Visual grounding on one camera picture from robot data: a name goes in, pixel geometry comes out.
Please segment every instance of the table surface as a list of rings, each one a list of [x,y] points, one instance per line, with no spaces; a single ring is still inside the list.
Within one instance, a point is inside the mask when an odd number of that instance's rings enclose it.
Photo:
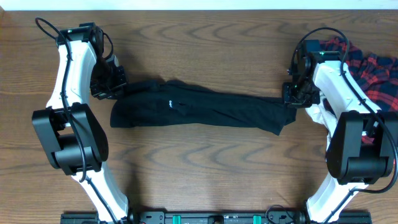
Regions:
[[[59,223],[60,214],[93,211],[82,188],[49,164],[31,124],[52,94],[59,56],[34,24],[60,29],[96,22],[114,42],[130,81],[177,78],[226,93],[280,96],[296,43],[330,26],[364,52],[398,55],[396,11],[80,11],[5,12],[0,29],[0,222]],[[313,34],[329,39],[332,32]],[[142,209],[301,208],[327,174],[326,129],[304,110],[280,136],[257,128],[202,124],[110,128],[112,100],[90,98],[109,141],[109,166]],[[370,189],[385,186],[378,181]],[[350,209],[395,223],[398,187],[358,194]]]

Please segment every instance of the red and navy plaid shirt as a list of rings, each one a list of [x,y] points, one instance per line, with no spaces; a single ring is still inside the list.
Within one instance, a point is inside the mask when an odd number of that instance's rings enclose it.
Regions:
[[[367,58],[352,43],[349,43],[346,63],[349,72],[362,91],[383,111],[398,111],[398,60],[396,57],[378,57],[370,54]],[[345,52],[347,49],[343,39],[336,37],[329,41],[321,41],[325,51]]]

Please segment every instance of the cable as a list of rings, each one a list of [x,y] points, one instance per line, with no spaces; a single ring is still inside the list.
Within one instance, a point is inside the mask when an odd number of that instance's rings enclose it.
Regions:
[[[346,82],[346,84],[348,85],[348,87],[350,88],[350,90],[354,93],[354,95],[357,97],[357,99],[361,102],[361,104],[371,113],[371,115],[376,119],[376,121],[379,123],[380,127],[382,128],[383,132],[386,133],[386,136],[392,146],[392,153],[394,155],[394,159],[395,161],[397,161],[398,158],[398,154],[397,154],[397,146],[396,143],[394,142],[394,138],[392,137],[392,134],[390,133],[389,129],[387,128],[387,126],[383,123],[383,121],[381,120],[381,118],[372,110],[372,108],[366,103],[365,99],[362,99],[361,95],[359,95],[359,93],[354,89],[354,87],[352,86],[352,84],[348,81],[347,77],[346,77],[346,72],[343,70],[343,65],[345,63],[346,57],[348,55],[349,52],[349,40],[347,39],[347,37],[338,29],[334,29],[334,28],[330,28],[330,27],[321,27],[321,28],[317,28],[311,32],[309,32],[308,34],[306,34],[301,40],[300,42],[297,44],[293,56],[292,56],[292,60],[290,62],[290,70],[289,70],[289,75],[292,74],[292,70],[293,70],[293,66],[294,66],[294,57],[295,54],[297,53],[297,51],[299,50],[300,44],[312,33],[319,31],[319,30],[332,30],[335,31],[337,33],[339,33],[339,35],[342,36],[342,38],[344,38],[344,41],[346,42],[346,52],[343,55],[343,58],[341,58],[341,63],[340,63],[340,73],[341,76],[343,77],[344,81]],[[398,177],[398,166],[395,165],[394,167],[394,174],[392,175],[391,181],[389,182],[389,184],[387,186],[385,186],[383,189],[380,190],[366,190],[366,189],[351,189],[348,194],[344,197],[344,199],[339,203],[339,205],[330,213],[330,215],[326,218],[326,220],[323,223],[328,223],[328,221],[332,218],[332,216],[345,204],[345,202],[352,196],[354,195],[354,192],[364,192],[364,193],[370,193],[370,194],[381,194],[384,192],[387,192],[388,190],[390,190],[392,188],[392,186],[394,186],[395,182],[397,181],[397,177]]]
[[[283,206],[281,206],[281,205],[271,205],[271,206],[267,209],[267,211],[266,211],[266,218],[268,219],[268,221],[269,221],[270,223],[276,224],[275,222],[273,222],[273,221],[268,217],[268,211],[269,211],[272,207],[276,207],[276,206],[281,207],[283,210],[285,210],[285,213],[287,214],[287,216],[293,220],[293,221],[290,222],[290,223],[293,223],[293,222],[294,222],[293,216],[291,216],[291,215],[287,212],[287,210],[286,210],[285,207],[283,207]]]
[[[67,80],[68,80],[70,62],[72,60],[72,53],[70,52],[69,44],[68,44],[66,38],[61,34],[61,32],[57,28],[55,28],[50,22],[46,21],[43,18],[40,18],[40,17],[35,18],[36,25],[39,27],[39,29],[41,31],[43,31],[45,34],[47,34],[49,37],[53,38],[54,40],[56,38],[53,35],[49,34],[46,30],[44,30],[43,27],[39,24],[39,21],[42,21],[42,22],[46,23],[47,25],[49,25],[49,27],[51,27],[58,34],[58,38],[61,37],[65,41],[65,46],[67,48],[67,59],[68,60],[67,60],[67,66],[65,68],[65,73],[63,74],[62,89],[61,89],[60,95],[61,95],[61,99],[62,99],[63,110],[67,116],[69,123],[70,123],[70,127],[72,128],[73,133],[76,136],[76,140],[77,140],[77,143],[80,148],[81,163],[83,164],[83,170],[82,170],[83,175],[82,175],[81,179],[79,180],[79,182],[83,183],[83,181],[85,181],[85,179],[86,179],[86,173],[87,173],[86,154],[84,152],[84,147],[83,147],[83,143],[81,141],[79,132],[77,131],[75,123],[72,120],[72,115],[70,114],[70,111],[68,111],[67,96],[66,96]]]
[[[113,212],[111,211],[111,208],[109,207],[109,205],[105,202],[104,198],[101,196],[100,192],[98,191],[98,189],[95,187],[95,185],[92,183],[91,178],[86,177],[87,183],[88,185],[91,186],[91,188],[94,190],[94,193],[97,195],[98,199],[100,200],[100,202],[104,205],[106,211],[108,211],[109,215],[112,218],[112,221],[114,224],[118,224],[117,218],[114,216]]]
[[[108,56],[106,56],[106,57],[104,58],[105,60],[107,60],[107,59],[109,59],[109,58],[112,57],[112,54],[113,54],[113,43],[112,43],[111,38],[110,38],[106,33],[103,33],[103,34],[106,36],[106,38],[108,38],[109,43],[111,43],[111,51],[110,51],[110,53],[108,54]]]

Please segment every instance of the black cloth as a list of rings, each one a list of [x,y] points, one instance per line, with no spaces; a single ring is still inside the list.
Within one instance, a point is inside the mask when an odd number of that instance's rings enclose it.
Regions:
[[[201,123],[217,126],[261,128],[279,135],[295,121],[296,109],[281,98],[217,93],[201,86],[172,80],[132,83],[112,109],[112,128]]]

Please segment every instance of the black cable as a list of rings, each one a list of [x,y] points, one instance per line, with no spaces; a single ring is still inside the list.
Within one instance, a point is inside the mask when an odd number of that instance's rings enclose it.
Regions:
[[[47,25],[49,25],[49,27],[51,27],[58,34],[58,38],[61,37],[65,41],[65,46],[67,48],[67,59],[68,60],[67,60],[67,66],[65,68],[65,73],[63,74],[62,89],[61,89],[60,95],[61,95],[61,99],[62,99],[63,110],[67,116],[67,119],[70,123],[70,127],[72,128],[73,133],[75,134],[77,143],[80,148],[81,163],[83,164],[83,170],[82,170],[83,175],[81,176],[81,179],[79,180],[79,182],[82,183],[83,181],[85,181],[86,173],[87,173],[86,154],[84,152],[84,146],[81,141],[79,132],[77,131],[75,123],[72,120],[72,115],[70,114],[70,111],[68,111],[67,96],[66,96],[67,80],[68,80],[70,62],[72,60],[72,53],[70,52],[69,44],[68,44],[66,38],[61,34],[61,32],[57,28],[55,28],[50,22],[46,21],[43,18],[40,18],[40,17],[35,18],[36,25],[39,27],[39,29],[41,31],[43,31],[45,34],[47,34],[49,37],[53,38],[54,40],[56,38],[53,35],[49,34],[46,30],[44,30],[43,27],[39,24],[39,21],[42,21],[42,22],[46,23]]]
[[[91,188],[94,190],[94,193],[97,195],[98,199],[100,202],[104,205],[105,209],[108,211],[109,215],[112,218],[112,221],[114,224],[118,224],[117,218],[114,216],[113,212],[111,211],[111,208],[109,205],[105,202],[104,198],[101,196],[100,192],[98,189],[95,187],[95,185],[92,183],[91,179],[89,177],[86,178],[88,185],[91,186]]]
[[[282,208],[283,210],[285,210],[286,215],[287,215],[289,218],[291,218],[291,219],[293,220],[293,221],[290,222],[290,223],[293,223],[293,222],[294,222],[293,216],[291,216],[291,215],[287,212],[287,210],[286,210],[285,207],[283,207],[283,206],[281,206],[281,205],[271,205],[271,206],[267,209],[267,211],[266,211],[266,218],[268,219],[268,221],[269,221],[270,223],[276,224],[275,222],[273,222],[273,221],[268,217],[268,212],[269,212],[269,210],[270,210],[271,208],[273,208],[273,207],[276,207],[276,206],[278,206],[278,207]]]
[[[383,123],[383,121],[381,120],[381,118],[372,110],[372,108],[366,103],[365,99],[362,99],[361,95],[359,95],[359,93],[354,89],[354,87],[352,86],[352,84],[348,81],[347,77],[346,77],[346,72],[343,70],[343,65],[345,63],[345,60],[347,58],[348,52],[349,52],[349,40],[347,39],[347,37],[338,29],[334,29],[334,28],[330,28],[330,27],[321,27],[321,28],[317,28],[311,32],[309,32],[308,34],[306,34],[301,40],[300,42],[297,44],[293,56],[292,56],[292,60],[290,62],[290,70],[289,70],[289,74],[292,74],[292,70],[293,70],[293,66],[294,66],[294,57],[295,54],[297,53],[297,51],[299,50],[300,44],[312,33],[319,31],[319,30],[332,30],[335,31],[337,33],[339,33],[339,35],[342,36],[342,38],[344,38],[344,41],[346,42],[346,52],[343,55],[343,58],[341,59],[341,63],[340,63],[340,73],[341,76],[343,77],[344,81],[346,82],[346,84],[348,85],[348,87],[350,88],[350,90],[354,93],[354,95],[357,97],[357,99],[361,102],[361,104],[372,114],[372,116],[376,119],[376,121],[379,123],[380,127],[382,128],[383,132],[386,133],[386,136],[391,144],[392,147],[392,153],[394,155],[394,160],[397,161],[398,158],[398,154],[397,154],[397,146],[396,143],[394,142],[394,138],[392,137],[392,134],[390,133],[389,129],[387,128],[387,126]],[[366,189],[351,189],[348,194],[344,197],[344,199],[339,203],[339,205],[330,213],[330,215],[326,218],[326,220],[323,223],[328,223],[328,221],[332,218],[332,216],[344,205],[344,203],[352,196],[354,195],[354,192],[365,192],[365,193],[370,193],[370,194],[381,194],[384,192],[387,192],[389,189],[392,188],[392,186],[394,186],[395,182],[397,181],[397,177],[398,177],[398,166],[395,165],[394,167],[394,174],[392,175],[391,181],[389,182],[389,184],[387,186],[385,186],[383,189],[380,190],[366,190]]]
[[[106,33],[103,33],[103,34],[108,38],[109,43],[111,43],[111,51],[110,51],[110,53],[108,54],[108,56],[106,56],[106,57],[104,58],[105,60],[107,60],[107,59],[109,59],[109,58],[112,57],[112,54],[113,54],[113,43],[112,43],[111,38],[110,38]]]

